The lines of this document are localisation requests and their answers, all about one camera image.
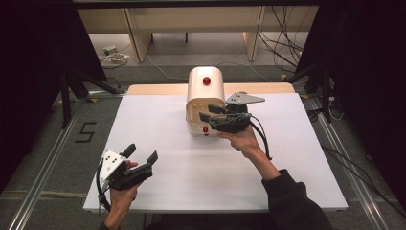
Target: white mounting plate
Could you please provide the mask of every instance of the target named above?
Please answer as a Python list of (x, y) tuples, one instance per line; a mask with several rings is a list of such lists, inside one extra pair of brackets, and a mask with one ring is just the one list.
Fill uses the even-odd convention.
[(253, 104), (262, 102), (265, 102), (264, 98), (259, 98), (244, 93), (235, 93), (227, 99), (226, 104)]
[(124, 157), (118, 153), (108, 150), (103, 156), (100, 181), (103, 183), (124, 161)]

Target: red button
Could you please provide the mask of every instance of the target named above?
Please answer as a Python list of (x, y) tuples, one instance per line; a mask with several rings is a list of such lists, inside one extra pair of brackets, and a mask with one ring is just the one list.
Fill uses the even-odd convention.
[(211, 80), (209, 77), (205, 77), (205, 78), (203, 79), (204, 85), (209, 85), (211, 81), (212, 81), (212, 80)]

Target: person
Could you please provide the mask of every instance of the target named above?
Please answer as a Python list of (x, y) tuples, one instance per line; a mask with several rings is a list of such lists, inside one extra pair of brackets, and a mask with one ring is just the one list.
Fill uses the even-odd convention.
[[(260, 148), (251, 126), (239, 133), (218, 132), (217, 136), (228, 139), (231, 146), (241, 151), (242, 155), (250, 160), (259, 171), (262, 177), (261, 183), (268, 194), (270, 214), (268, 217), (269, 221), (272, 222), (271, 226), (275, 226), (276, 229), (332, 229), (323, 210), (307, 197), (305, 184), (296, 182), (288, 170), (278, 170), (268, 160)], [(134, 197), (133, 193), (116, 193), (114, 190), (111, 192), (112, 209), (105, 222), (107, 228), (104, 229), (116, 229), (109, 228), (109, 226), (118, 227), (120, 225), (120, 221), (123, 220), (123, 215), (127, 212), (126, 209), (129, 208)], [(115, 220), (116, 223), (107, 225), (109, 224), (108, 220)]]

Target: black sweatshirt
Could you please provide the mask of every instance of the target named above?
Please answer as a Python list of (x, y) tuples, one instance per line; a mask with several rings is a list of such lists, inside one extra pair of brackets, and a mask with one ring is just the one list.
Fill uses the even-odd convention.
[[(307, 197), (305, 184), (295, 182), (287, 170), (272, 180), (262, 180), (268, 193), (268, 208), (278, 230), (330, 230), (331, 224), (323, 210)], [(99, 230), (108, 230), (101, 225)]]

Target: gray floor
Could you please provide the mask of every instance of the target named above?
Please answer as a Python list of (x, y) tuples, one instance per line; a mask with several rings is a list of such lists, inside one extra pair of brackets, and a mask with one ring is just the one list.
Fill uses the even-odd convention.
[[(277, 38), (278, 34), (267, 34), (267, 36)], [(306, 33), (299, 33), (296, 37), (297, 43), (303, 46)], [(228, 73), (225, 76), (227, 80), (233, 81), (233, 77), (236, 77), (239, 81), (247, 82), (266, 81), (259, 77), (250, 66), (256, 70), (266, 70), (260, 74), (268, 81), (280, 81), (281, 75), (287, 74), (289, 76), (289, 73), (275, 67), (266, 69), (267, 66), (272, 67), (276, 62), (287, 69), (293, 68), (292, 66), (285, 66), (286, 63), (279, 58), (274, 62), (274, 56), (263, 45), (260, 45), (258, 49), (256, 60), (248, 61), (241, 34), (189, 34), (188, 43), (185, 43), (184, 38), (184, 34), (154, 34), (154, 42), (148, 47), (149, 58), (144, 63), (136, 63), (133, 50), (128, 46), (129, 39), (126, 34), (91, 34), (91, 39), (100, 59), (105, 58), (102, 48), (108, 45), (115, 45), (121, 50), (121, 53), (130, 55), (126, 65), (114, 70), (105, 70), (106, 75), (118, 81), (124, 90), (130, 84), (140, 81), (171, 82), (158, 70), (155, 64), (169, 77), (186, 79), (188, 69), (193, 66), (217, 65), (228, 62), (222, 64), (225, 65), (223, 67), (229, 67), (228, 69), (224, 68), (224, 71)], [(281, 53), (292, 59), (287, 49), (281, 49)], [(114, 66), (112, 63), (103, 62), (102, 64), (105, 67)], [(143, 71), (148, 73), (148, 76), (141, 76)], [(237, 76), (241, 72), (244, 78)], [(109, 79), (108, 83), (113, 86), (117, 84), (112, 79)], [(88, 87), (91, 90), (97, 89), (93, 85), (88, 85)], [(294, 87), (297, 92), (304, 92), (304, 82), (295, 83)], [(82, 203), (99, 163), (121, 98), (106, 96), (98, 98), (95, 102), (74, 102), (74, 97), (72, 96), (72, 98), (72, 106), (74, 111), (78, 112), (78, 117), (72, 125), (72, 130), (67, 133), (64, 148), (60, 151), (55, 166), (51, 168), (49, 178), (46, 178), (46, 183), (41, 188), (38, 201), (28, 213), (26, 222), (23, 223), (25, 229), (96, 229), (105, 218), (105, 214), (96, 215), (83, 211)], [(313, 98), (313, 101), (305, 100), (304, 107), (313, 109), (317, 101), (317, 97)], [(320, 143), (330, 147), (331, 143), (322, 121), (322, 117), (319, 117), (319, 120), (312, 124)], [(86, 127), (86, 131), (92, 131), (95, 134), (91, 142), (78, 143), (78, 141), (88, 138), (88, 135), (79, 134), (84, 123), (95, 123)], [(32, 152), (21, 162), (11, 182), (0, 196), (0, 229), (8, 229), (11, 225), (14, 215), (17, 215), (16, 211), (19, 210), (28, 191), (40, 174), (42, 166), (50, 159), (49, 156), (55, 153), (53, 147), (61, 132), (61, 124), (62, 107), (59, 98), (57, 98), (47, 123), (38, 135)], [(379, 191), (399, 207), (395, 196), (373, 162), (366, 158), (368, 153), (359, 141), (357, 132), (350, 121), (346, 117), (341, 121), (333, 120), (332, 126), (350, 159), (364, 168)], [(373, 229), (373, 223), (367, 216), (368, 212), (365, 211), (362, 200), (351, 186), (346, 170), (329, 154), (327, 154), (327, 160), (349, 203), (349, 209), (346, 211), (327, 213), (334, 228)], [(387, 224), (381, 229), (406, 229), (405, 218), (375, 193), (371, 192), (371, 196), (379, 214)], [(142, 229), (146, 223), (160, 218), (160, 215), (130, 214), (122, 229)]]

